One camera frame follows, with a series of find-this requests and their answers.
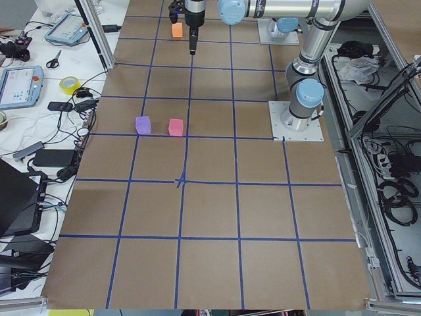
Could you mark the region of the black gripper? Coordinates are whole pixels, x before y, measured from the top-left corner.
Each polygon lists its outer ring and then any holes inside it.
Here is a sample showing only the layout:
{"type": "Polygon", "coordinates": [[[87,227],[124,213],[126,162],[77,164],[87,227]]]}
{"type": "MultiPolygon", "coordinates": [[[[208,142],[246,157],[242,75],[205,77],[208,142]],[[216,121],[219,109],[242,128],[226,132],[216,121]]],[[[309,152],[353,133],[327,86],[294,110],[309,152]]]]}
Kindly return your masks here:
{"type": "MultiPolygon", "coordinates": [[[[205,0],[185,0],[185,22],[188,26],[202,26],[205,22],[205,0]]],[[[197,50],[198,28],[189,28],[189,53],[195,55],[197,50]]]]}
{"type": "Polygon", "coordinates": [[[184,2],[182,0],[173,0],[168,6],[169,17],[178,18],[180,14],[184,14],[184,2]]]}

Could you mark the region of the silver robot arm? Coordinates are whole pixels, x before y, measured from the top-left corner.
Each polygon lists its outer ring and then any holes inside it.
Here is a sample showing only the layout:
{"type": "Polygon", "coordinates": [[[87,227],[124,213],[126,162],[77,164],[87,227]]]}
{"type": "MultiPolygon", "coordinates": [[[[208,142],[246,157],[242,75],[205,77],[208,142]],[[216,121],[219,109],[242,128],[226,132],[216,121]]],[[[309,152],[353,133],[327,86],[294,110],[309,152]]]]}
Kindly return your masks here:
{"type": "MultiPolygon", "coordinates": [[[[229,25],[235,25],[242,21],[243,17],[249,16],[252,4],[245,4],[244,1],[218,1],[218,12],[221,19],[229,25]]],[[[189,36],[197,39],[199,28],[205,22],[206,1],[173,1],[168,7],[171,23],[178,21],[178,16],[185,16],[186,24],[189,26],[189,36]]],[[[298,18],[272,19],[275,22],[276,30],[281,33],[290,33],[297,29],[298,18]]]]}
{"type": "Polygon", "coordinates": [[[211,26],[228,32],[229,65],[223,75],[235,106],[284,99],[283,125],[304,131],[319,108],[324,88],[318,66],[340,22],[365,11],[367,1],[175,1],[176,15],[188,29],[189,50],[202,48],[201,33],[211,26]],[[285,23],[303,21],[298,45],[261,43],[259,22],[267,37],[286,36],[285,23]]]}

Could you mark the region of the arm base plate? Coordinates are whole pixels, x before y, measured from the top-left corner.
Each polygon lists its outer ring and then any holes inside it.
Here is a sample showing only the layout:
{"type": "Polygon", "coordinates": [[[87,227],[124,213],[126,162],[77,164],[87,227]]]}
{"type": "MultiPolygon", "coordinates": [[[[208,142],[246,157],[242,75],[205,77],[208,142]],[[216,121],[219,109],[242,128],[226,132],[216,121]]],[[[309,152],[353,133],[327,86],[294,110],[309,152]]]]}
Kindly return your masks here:
{"type": "Polygon", "coordinates": [[[258,20],[260,44],[299,45],[298,18],[262,18],[258,20]]]}
{"type": "Polygon", "coordinates": [[[272,139],[277,142],[323,142],[324,137],[319,119],[296,118],[289,111],[289,101],[269,101],[272,139]]]}

